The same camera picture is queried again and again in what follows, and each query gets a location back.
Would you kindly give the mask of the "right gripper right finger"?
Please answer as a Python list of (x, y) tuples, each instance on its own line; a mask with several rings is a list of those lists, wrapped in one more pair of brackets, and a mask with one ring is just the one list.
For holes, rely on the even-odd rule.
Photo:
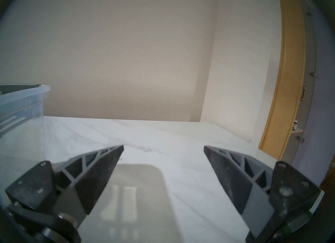
[(221, 186), (249, 228), (246, 243), (279, 243), (304, 226), (322, 190), (284, 161), (273, 168), (242, 153), (205, 146)]

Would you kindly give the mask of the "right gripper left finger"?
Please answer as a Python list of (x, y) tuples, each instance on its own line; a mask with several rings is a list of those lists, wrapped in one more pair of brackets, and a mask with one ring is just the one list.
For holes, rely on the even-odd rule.
[(12, 216), (27, 220), (65, 214), (78, 228), (92, 212), (122, 153), (123, 145), (84, 153), (53, 167), (44, 160), (30, 168), (6, 189)]

